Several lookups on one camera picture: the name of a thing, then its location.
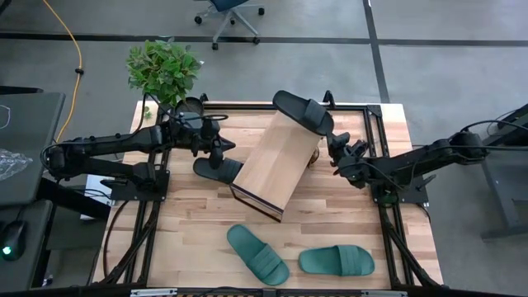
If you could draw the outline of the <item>silver metal bracket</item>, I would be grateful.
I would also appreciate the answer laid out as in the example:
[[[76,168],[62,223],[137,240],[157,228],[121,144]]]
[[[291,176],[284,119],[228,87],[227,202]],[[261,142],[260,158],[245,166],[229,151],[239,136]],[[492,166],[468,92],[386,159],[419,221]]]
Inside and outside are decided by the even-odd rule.
[[[363,290],[361,297],[408,297],[408,293],[397,290]]]
[[[130,297],[171,297],[177,293],[177,288],[137,289],[130,291]]]

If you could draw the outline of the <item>tall leafy potted plant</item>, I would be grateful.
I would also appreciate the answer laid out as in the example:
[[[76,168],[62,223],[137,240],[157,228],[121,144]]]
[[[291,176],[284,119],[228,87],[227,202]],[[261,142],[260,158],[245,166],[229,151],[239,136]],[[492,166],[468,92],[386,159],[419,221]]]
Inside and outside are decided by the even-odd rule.
[[[169,40],[146,40],[130,49],[125,60],[128,85],[152,99],[165,116],[177,116],[180,106],[192,107],[187,95],[198,78],[202,62],[191,52]]]

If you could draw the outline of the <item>clear plastic bag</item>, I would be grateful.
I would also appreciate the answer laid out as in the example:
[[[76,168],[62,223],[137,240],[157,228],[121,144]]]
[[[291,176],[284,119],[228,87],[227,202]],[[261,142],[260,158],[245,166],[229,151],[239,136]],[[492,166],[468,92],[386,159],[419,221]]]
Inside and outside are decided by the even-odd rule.
[[[0,181],[16,175],[25,170],[33,162],[23,153],[13,153],[0,148]]]

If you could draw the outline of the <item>black computer mouse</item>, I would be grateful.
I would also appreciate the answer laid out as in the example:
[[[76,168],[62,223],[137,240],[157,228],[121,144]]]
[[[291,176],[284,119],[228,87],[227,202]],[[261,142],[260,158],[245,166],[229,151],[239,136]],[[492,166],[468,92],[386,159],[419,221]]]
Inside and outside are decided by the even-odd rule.
[[[26,249],[26,223],[14,220],[0,232],[0,256],[4,261],[18,260]]]

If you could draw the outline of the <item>white flat box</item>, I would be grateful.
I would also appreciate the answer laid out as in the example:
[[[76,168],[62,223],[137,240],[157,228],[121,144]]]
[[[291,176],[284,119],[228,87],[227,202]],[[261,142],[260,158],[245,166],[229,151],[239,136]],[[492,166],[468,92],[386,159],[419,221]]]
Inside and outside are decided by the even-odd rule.
[[[81,192],[101,204],[113,207],[116,203],[111,199],[112,189],[101,182],[106,177],[98,175],[87,175],[86,185],[81,188]]]

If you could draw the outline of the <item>black aluminium rig frame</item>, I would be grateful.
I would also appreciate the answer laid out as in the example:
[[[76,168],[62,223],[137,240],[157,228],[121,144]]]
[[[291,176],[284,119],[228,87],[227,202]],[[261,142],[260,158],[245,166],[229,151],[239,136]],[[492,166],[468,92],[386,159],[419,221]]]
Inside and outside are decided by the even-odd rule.
[[[244,162],[258,144],[276,113],[270,102],[205,102],[207,113],[228,114],[220,122],[221,134],[237,144],[225,153],[227,158]],[[399,104],[337,103],[330,107],[335,134],[349,132],[351,142],[372,143],[375,156],[394,156],[411,150],[403,106]],[[171,173],[165,201],[157,204],[131,201],[117,217],[106,253],[101,250],[94,281],[102,281],[103,255],[107,272],[119,263],[133,237],[146,223],[150,210],[159,210],[158,225],[139,248],[119,285],[137,282],[133,289],[177,288],[178,297],[200,295],[211,288],[230,286],[253,289],[277,297],[361,296],[363,290],[391,289],[389,270],[398,273],[402,283],[409,278],[395,244],[392,262],[384,247],[379,210],[387,210],[390,220],[404,231],[413,256],[428,275],[442,282],[431,225],[415,205],[403,204],[379,209],[370,188],[358,190],[346,179],[333,176],[325,140],[320,142],[318,160],[299,180],[282,223],[235,200],[229,186],[198,177],[192,171],[195,161],[188,151],[173,150],[157,156],[155,163],[166,165]],[[246,225],[269,243],[290,268],[290,278],[276,287],[261,283],[229,245],[226,233],[234,224]],[[308,248],[353,244],[363,247],[375,260],[369,276],[324,276],[306,274],[298,266],[299,254]]]

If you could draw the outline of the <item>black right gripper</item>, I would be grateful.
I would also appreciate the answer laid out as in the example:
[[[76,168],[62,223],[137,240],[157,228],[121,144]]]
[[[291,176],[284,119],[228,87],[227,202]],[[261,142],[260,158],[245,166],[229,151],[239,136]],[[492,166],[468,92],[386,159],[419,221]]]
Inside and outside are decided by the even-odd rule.
[[[371,158],[359,158],[347,156],[346,145],[350,141],[348,132],[335,135],[328,135],[329,156],[336,168],[334,174],[346,178],[355,188],[362,189],[368,184],[370,177],[370,160]]]

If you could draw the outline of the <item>grey metal table frame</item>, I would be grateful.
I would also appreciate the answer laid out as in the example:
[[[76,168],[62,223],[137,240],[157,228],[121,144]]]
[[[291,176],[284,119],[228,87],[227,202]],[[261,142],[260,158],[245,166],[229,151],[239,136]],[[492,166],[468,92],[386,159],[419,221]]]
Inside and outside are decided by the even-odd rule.
[[[502,227],[481,234],[484,240],[528,234],[528,219],[517,209],[528,206],[528,104],[499,116],[494,124],[483,143],[515,150],[493,151],[482,164],[502,219]]]

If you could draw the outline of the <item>blue office chair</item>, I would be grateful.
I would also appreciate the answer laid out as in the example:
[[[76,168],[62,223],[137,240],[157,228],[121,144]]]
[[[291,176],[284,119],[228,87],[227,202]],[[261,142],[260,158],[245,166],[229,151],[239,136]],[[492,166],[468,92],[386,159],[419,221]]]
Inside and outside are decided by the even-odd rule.
[[[248,22],[248,20],[241,14],[241,8],[256,8],[259,16],[264,16],[266,13],[265,7],[262,4],[248,4],[250,0],[195,0],[198,2],[208,2],[210,5],[206,10],[197,12],[194,17],[194,22],[197,25],[201,25],[206,17],[213,15],[222,15],[224,17],[218,30],[215,32],[212,38],[211,48],[212,50],[219,49],[218,39],[224,32],[225,27],[229,23],[235,25],[240,22],[248,31],[253,34],[252,43],[259,45],[260,35],[259,32]]]

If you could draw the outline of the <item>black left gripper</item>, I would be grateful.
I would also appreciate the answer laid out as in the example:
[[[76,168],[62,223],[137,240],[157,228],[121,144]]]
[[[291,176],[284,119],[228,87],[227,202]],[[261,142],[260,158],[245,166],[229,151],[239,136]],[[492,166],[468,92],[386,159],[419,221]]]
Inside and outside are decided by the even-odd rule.
[[[190,149],[194,156],[197,156],[199,152],[220,156],[221,150],[225,152],[236,147],[234,142],[222,136],[219,137],[219,123],[209,115],[180,113],[177,123],[180,125],[178,132],[180,145]]]

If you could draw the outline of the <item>black rubber slide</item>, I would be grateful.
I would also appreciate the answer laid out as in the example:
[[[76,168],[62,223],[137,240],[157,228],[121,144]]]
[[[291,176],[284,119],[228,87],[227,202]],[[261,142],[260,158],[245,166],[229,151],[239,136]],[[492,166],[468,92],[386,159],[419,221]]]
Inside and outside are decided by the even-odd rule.
[[[198,158],[193,163],[193,171],[204,177],[224,184],[231,184],[243,167],[243,163],[225,158],[218,168],[212,168],[208,158]]]
[[[278,111],[317,135],[326,136],[333,132],[331,114],[313,99],[304,99],[280,90],[274,95],[272,103]]]

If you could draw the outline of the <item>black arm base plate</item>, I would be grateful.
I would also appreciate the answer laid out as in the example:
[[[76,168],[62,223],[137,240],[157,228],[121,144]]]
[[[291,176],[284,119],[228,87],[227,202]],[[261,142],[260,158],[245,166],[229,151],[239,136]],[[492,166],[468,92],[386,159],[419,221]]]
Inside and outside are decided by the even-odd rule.
[[[404,190],[398,190],[395,187],[390,188],[381,183],[370,186],[373,201],[378,204],[393,204],[393,203],[407,203],[407,204],[428,204],[429,199],[427,195],[426,185],[431,178],[425,179],[423,176],[414,177],[412,185]]]
[[[161,202],[167,197],[169,180],[170,172],[168,170],[157,170],[156,181],[152,186],[138,188],[131,181],[127,181],[124,185],[112,187],[111,199]]]

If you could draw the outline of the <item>green rubber slide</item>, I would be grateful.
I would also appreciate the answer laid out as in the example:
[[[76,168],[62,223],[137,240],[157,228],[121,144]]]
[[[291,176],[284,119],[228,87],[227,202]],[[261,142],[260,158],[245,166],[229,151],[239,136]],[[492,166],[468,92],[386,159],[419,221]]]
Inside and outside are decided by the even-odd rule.
[[[272,246],[264,243],[241,224],[232,226],[226,238],[250,272],[263,284],[282,285],[290,277],[290,269]]]
[[[335,245],[304,250],[299,267],[309,274],[330,276],[368,276],[375,271],[375,261],[364,248]]]

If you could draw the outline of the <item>wooden shelf with black frame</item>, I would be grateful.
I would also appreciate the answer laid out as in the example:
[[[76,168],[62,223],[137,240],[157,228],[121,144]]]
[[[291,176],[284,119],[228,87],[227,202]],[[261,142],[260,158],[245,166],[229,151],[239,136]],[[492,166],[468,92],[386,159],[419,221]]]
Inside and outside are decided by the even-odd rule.
[[[276,112],[229,185],[236,200],[281,222],[321,137]]]

